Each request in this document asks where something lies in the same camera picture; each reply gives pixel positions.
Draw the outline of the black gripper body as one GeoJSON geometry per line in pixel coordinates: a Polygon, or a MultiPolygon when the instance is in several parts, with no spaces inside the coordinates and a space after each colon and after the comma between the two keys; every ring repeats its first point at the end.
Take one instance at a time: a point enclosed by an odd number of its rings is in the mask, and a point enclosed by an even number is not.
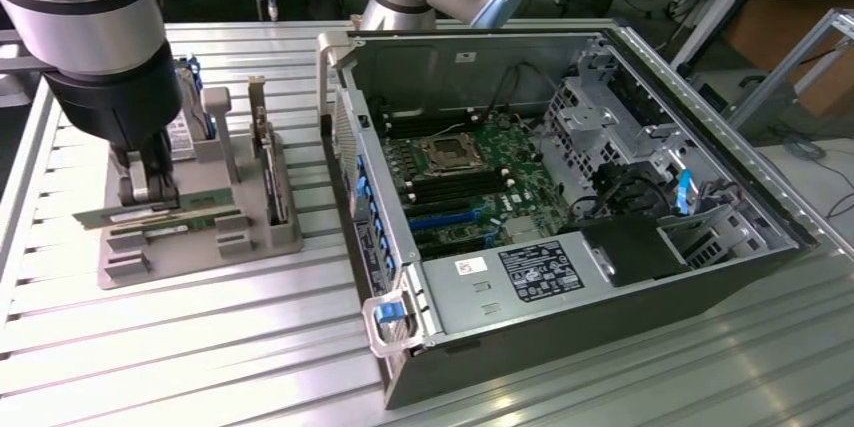
{"type": "Polygon", "coordinates": [[[139,148],[175,119],[182,89],[171,46],[136,68],[110,75],[44,73],[72,125],[120,148],[139,148]]]}

